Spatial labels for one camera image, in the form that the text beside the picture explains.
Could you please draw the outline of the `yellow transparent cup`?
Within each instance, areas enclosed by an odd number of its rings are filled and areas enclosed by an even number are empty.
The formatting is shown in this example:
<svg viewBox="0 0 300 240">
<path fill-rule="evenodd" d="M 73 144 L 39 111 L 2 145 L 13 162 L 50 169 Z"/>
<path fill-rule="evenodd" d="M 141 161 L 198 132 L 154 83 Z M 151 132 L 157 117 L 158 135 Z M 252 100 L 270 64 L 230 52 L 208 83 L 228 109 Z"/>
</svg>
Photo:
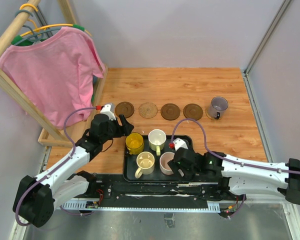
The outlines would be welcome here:
<svg viewBox="0 0 300 240">
<path fill-rule="evenodd" d="M 125 146 L 130 155 L 138 155 L 144 150 L 144 139 L 140 133 L 133 132 L 125 139 Z"/>
</svg>

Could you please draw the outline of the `pink ceramic mug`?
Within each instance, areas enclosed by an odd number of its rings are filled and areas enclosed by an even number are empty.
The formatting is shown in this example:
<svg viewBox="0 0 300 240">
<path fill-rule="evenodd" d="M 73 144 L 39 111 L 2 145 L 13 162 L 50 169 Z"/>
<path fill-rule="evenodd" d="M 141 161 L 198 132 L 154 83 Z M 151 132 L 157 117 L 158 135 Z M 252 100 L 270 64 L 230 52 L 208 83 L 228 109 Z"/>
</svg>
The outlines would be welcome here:
<svg viewBox="0 0 300 240">
<path fill-rule="evenodd" d="M 174 152 L 165 152 L 161 155 L 159 159 L 160 170 L 164 175 L 170 176 L 173 174 L 172 169 L 169 167 L 168 162 L 173 160 Z"/>
</svg>

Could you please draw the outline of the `white ceramic mug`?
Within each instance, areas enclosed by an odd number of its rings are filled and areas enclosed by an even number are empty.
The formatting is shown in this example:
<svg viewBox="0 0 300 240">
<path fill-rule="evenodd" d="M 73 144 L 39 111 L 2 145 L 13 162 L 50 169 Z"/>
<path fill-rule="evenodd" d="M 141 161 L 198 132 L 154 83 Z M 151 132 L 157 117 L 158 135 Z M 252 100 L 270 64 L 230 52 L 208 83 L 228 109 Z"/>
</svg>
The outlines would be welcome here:
<svg viewBox="0 0 300 240">
<path fill-rule="evenodd" d="M 148 134 L 148 144 L 151 150 L 155 151 L 157 156 L 161 155 L 167 136 L 161 129 L 154 129 Z"/>
</svg>

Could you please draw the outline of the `purple transparent cup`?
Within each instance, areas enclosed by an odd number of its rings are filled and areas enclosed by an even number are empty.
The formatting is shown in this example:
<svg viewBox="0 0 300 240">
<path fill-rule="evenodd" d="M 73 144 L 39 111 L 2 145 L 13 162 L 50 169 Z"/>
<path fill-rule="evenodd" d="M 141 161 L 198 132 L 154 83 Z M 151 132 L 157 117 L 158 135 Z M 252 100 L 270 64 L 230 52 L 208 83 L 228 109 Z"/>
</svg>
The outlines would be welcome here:
<svg viewBox="0 0 300 240">
<path fill-rule="evenodd" d="M 208 108 L 208 115 L 214 120 L 220 120 L 229 107 L 228 101 L 221 96 L 214 97 Z"/>
</svg>

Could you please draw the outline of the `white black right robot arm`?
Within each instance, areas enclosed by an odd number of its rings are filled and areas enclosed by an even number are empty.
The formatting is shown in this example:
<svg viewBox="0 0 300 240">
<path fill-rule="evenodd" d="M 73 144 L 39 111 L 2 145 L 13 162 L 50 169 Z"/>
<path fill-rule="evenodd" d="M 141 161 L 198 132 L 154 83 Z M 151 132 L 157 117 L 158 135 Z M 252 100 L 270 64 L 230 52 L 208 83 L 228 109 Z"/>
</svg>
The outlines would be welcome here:
<svg viewBox="0 0 300 240">
<path fill-rule="evenodd" d="M 260 162 L 181 147 L 168 166 L 181 182 L 190 182 L 195 175 L 218 182 L 216 193 L 222 200 L 233 195 L 273 195 L 300 205 L 300 160 L 295 158 L 287 163 Z"/>
</svg>

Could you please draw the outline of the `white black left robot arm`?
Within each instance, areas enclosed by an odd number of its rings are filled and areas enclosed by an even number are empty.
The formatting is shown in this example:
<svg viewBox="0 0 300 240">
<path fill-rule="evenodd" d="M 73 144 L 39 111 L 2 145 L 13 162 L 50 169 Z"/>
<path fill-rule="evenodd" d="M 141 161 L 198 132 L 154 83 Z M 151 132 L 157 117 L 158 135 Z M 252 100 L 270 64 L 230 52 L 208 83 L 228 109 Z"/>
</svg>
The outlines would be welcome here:
<svg viewBox="0 0 300 240">
<path fill-rule="evenodd" d="M 124 115 L 111 119 L 105 113 L 96 114 L 71 151 L 49 169 L 35 177 L 23 177 L 19 183 L 12 210 L 16 222 L 23 227 L 45 225 L 54 211 L 68 200 L 84 195 L 91 198 L 97 185 L 75 171 L 93 160 L 109 140 L 126 137 L 134 126 Z"/>
</svg>

